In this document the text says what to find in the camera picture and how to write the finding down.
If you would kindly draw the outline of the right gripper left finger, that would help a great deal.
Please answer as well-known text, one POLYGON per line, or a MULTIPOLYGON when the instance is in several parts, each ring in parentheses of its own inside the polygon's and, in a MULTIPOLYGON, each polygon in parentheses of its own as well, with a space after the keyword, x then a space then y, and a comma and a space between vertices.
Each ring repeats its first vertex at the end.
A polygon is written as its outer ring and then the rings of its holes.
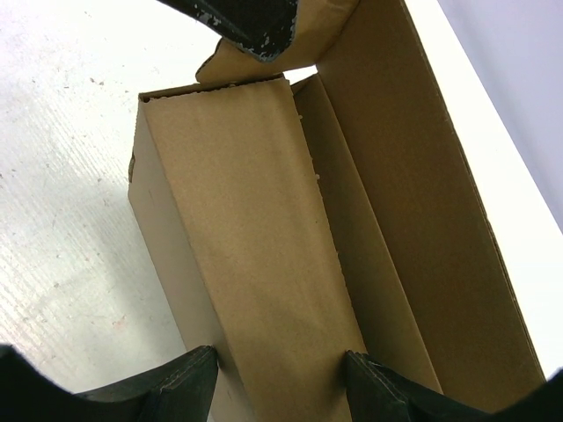
POLYGON ((206 421, 218 376, 217 353, 199 346, 162 366, 71 393, 1 346, 2 421, 206 421))

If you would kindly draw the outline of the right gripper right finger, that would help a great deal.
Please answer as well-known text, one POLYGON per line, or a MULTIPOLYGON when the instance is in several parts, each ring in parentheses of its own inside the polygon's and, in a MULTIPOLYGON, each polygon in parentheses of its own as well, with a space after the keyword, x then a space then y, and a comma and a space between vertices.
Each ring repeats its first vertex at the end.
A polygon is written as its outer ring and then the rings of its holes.
POLYGON ((562 373, 525 398, 488 413, 461 404, 396 373, 366 353, 343 360, 353 421, 561 421, 562 373))

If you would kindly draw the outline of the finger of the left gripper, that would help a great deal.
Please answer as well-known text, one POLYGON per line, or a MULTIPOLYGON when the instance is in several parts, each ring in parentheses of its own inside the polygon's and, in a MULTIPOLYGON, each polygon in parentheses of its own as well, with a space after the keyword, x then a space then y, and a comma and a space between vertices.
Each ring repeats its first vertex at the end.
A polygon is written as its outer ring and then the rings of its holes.
POLYGON ((286 51, 296 34, 295 0, 164 0, 260 62, 286 51))

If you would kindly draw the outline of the brown cardboard box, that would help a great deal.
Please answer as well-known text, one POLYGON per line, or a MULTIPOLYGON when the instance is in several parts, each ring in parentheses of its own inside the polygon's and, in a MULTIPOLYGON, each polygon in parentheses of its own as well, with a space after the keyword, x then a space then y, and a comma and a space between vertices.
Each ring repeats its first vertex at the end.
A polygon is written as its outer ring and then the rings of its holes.
POLYGON ((493 413, 545 382, 402 1, 302 1, 262 63, 227 40, 140 95, 128 197, 217 421, 348 421, 343 358, 493 413))

